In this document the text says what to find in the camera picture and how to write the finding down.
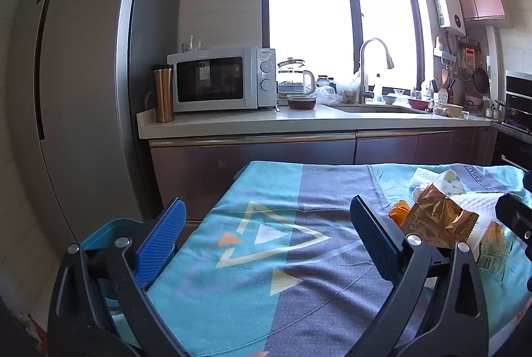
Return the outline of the orange peel piece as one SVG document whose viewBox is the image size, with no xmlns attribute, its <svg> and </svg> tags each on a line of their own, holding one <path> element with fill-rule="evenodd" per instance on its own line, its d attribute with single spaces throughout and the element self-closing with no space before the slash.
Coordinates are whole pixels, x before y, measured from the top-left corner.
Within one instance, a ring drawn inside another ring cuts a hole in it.
<svg viewBox="0 0 532 357">
<path fill-rule="evenodd" d="M 402 227 L 408 217 L 410 209 L 411 207 L 405 200 L 400 200 L 389 212 L 389 217 L 397 226 Z"/>
</svg>

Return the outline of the clear green snack wrapper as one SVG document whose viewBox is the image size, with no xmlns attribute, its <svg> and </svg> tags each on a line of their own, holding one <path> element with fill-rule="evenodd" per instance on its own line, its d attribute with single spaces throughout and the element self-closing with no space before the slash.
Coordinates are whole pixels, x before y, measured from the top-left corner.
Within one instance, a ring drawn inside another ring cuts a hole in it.
<svg viewBox="0 0 532 357">
<path fill-rule="evenodd" d="M 478 245 L 477 267 L 498 281 L 503 281 L 514 239 L 505 227 L 491 221 Z"/>
</svg>

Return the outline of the gold snack wrapper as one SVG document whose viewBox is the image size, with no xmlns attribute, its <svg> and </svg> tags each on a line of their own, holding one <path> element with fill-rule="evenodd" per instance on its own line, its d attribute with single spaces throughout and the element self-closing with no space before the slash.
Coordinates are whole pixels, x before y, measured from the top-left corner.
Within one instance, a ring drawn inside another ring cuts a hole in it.
<svg viewBox="0 0 532 357">
<path fill-rule="evenodd" d="M 405 235 L 417 235 L 427 244 L 453 248 L 468 240 L 478 219 L 478 214 L 461 208 L 431 184 L 420 192 L 400 228 Z"/>
</svg>

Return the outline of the white tissue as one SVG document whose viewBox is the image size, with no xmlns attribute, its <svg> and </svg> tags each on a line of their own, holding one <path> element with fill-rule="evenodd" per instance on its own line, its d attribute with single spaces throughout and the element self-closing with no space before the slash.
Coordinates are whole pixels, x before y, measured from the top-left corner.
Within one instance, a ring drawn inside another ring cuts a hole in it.
<svg viewBox="0 0 532 357">
<path fill-rule="evenodd" d="M 410 180 L 414 201 L 417 201 L 420 194 L 430 185 L 435 186 L 448 197 L 465 193 L 465 186 L 455 171 L 446 170 L 441 173 L 436 173 L 431 170 L 417 168 Z"/>
</svg>

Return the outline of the blue plastic trash bin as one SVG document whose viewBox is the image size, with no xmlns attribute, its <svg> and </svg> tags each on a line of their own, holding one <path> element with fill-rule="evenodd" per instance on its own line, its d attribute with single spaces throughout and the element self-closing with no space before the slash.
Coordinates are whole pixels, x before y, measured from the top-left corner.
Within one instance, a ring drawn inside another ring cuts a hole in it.
<svg viewBox="0 0 532 357">
<path fill-rule="evenodd" d="M 114 241 L 119 237 L 128 236 L 133 237 L 136 232 L 141 228 L 143 222 L 130 219 L 130 218 L 118 218 L 114 219 L 95 232 L 92 235 L 89 235 L 81 243 L 81 247 L 86 251 L 96 251 L 99 252 L 102 249 L 107 248 L 110 245 L 114 244 Z M 106 306 L 114 312 L 120 311 L 120 305 L 118 299 L 114 293 L 111 282 L 108 278 L 103 278 L 99 282 L 99 288 L 102 292 L 103 297 L 105 298 Z"/>
</svg>

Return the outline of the dark red kitchen cabinets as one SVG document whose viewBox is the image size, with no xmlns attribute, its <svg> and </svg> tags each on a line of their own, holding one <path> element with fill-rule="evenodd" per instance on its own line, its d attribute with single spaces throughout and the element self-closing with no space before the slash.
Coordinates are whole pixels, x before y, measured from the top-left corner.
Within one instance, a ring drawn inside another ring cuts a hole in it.
<svg viewBox="0 0 532 357">
<path fill-rule="evenodd" d="M 150 147 L 163 202 L 183 199 L 190 221 L 199 222 L 251 161 L 488 165 L 494 143 L 491 129 L 467 127 L 169 139 Z"/>
</svg>

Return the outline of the chrome kitchen faucet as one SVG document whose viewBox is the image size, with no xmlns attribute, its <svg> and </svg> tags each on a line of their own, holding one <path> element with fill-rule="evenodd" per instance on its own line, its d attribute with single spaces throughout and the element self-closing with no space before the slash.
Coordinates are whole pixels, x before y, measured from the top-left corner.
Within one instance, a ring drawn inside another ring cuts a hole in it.
<svg viewBox="0 0 532 357">
<path fill-rule="evenodd" d="M 394 62 L 390 55 L 389 48 L 383 40 L 378 37 L 374 37 L 364 41 L 359 50 L 359 70 L 360 75 L 359 89 L 357 93 L 357 103 L 364 105 L 368 99 L 374 97 L 374 92 L 370 88 L 371 70 L 375 66 L 375 63 L 367 56 L 368 47 L 372 43 L 379 43 L 384 51 L 385 56 L 385 68 L 391 70 L 394 68 Z"/>
</svg>

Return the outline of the black built-in oven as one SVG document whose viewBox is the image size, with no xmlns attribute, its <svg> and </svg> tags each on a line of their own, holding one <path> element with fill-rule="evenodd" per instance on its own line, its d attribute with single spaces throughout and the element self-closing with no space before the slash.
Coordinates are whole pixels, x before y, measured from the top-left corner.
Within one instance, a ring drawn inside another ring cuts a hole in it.
<svg viewBox="0 0 532 357">
<path fill-rule="evenodd" d="M 495 123 L 495 144 L 491 164 L 511 165 L 531 171 L 531 75 L 507 71 L 505 95 L 496 104 L 502 121 Z"/>
</svg>

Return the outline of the teal and purple tablecloth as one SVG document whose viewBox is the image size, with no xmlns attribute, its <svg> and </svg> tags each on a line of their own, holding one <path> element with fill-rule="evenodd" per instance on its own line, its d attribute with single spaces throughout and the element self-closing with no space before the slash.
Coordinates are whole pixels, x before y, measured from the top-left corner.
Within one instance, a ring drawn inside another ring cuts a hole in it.
<svg viewBox="0 0 532 357">
<path fill-rule="evenodd" d="M 194 356 L 343 356 L 391 291 L 352 226 L 352 199 L 386 214 L 414 202 L 417 168 L 452 165 L 251 162 L 148 298 Z M 474 191 L 531 201 L 519 169 L 458 165 Z"/>
</svg>

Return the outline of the black frying pan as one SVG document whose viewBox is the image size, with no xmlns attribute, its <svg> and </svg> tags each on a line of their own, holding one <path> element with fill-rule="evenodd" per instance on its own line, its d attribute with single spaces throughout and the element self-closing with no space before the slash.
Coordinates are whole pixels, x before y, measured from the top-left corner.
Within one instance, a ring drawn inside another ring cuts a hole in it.
<svg viewBox="0 0 532 357">
<path fill-rule="evenodd" d="M 481 95 L 487 95 L 490 92 L 490 78 L 485 69 L 482 67 L 477 68 L 474 71 L 472 80 Z"/>
</svg>

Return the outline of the dark red bowl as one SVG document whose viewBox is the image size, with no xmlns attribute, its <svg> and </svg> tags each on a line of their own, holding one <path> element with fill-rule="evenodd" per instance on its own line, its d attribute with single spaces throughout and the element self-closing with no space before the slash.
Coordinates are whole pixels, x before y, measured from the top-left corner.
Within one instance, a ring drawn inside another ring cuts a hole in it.
<svg viewBox="0 0 532 357">
<path fill-rule="evenodd" d="M 294 95 L 287 96 L 287 103 L 292 110 L 312 110 L 315 108 L 317 98 L 315 96 Z"/>
</svg>

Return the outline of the copper travel mug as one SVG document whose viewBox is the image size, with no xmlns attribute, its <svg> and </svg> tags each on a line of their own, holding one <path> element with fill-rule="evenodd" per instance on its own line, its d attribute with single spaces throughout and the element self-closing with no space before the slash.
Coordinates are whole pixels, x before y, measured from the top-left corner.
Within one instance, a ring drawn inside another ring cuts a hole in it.
<svg viewBox="0 0 532 357">
<path fill-rule="evenodd" d="M 173 120 L 172 66 L 155 64 L 152 66 L 153 87 L 156 99 L 155 113 L 158 123 Z"/>
</svg>

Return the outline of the white water heater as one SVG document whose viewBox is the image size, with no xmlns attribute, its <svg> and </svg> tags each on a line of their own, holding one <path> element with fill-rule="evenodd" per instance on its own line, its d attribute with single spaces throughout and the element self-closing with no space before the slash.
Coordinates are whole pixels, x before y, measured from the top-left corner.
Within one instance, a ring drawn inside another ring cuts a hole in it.
<svg viewBox="0 0 532 357">
<path fill-rule="evenodd" d="M 465 37 L 460 0 L 435 0 L 439 26 L 457 37 Z"/>
</svg>

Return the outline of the glass electric kettle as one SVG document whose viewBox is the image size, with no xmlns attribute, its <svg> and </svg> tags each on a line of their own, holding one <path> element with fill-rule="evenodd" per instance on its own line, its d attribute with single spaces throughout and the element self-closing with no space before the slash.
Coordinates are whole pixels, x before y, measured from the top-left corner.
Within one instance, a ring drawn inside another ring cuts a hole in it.
<svg viewBox="0 0 532 357">
<path fill-rule="evenodd" d="M 306 69 L 305 61 L 290 57 L 280 62 L 277 68 L 278 98 L 308 96 L 316 91 L 316 79 Z"/>
</svg>

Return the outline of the silver refrigerator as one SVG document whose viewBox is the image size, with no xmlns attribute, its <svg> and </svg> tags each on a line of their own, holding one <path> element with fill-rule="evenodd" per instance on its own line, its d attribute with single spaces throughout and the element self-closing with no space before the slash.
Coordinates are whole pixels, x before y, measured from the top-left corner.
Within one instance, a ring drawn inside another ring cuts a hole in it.
<svg viewBox="0 0 532 357">
<path fill-rule="evenodd" d="M 161 211 L 137 126 L 152 67 L 177 49 L 180 0 L 20 0 L 7 61 L 14 155 L 53 247 Z"/>
</svg>

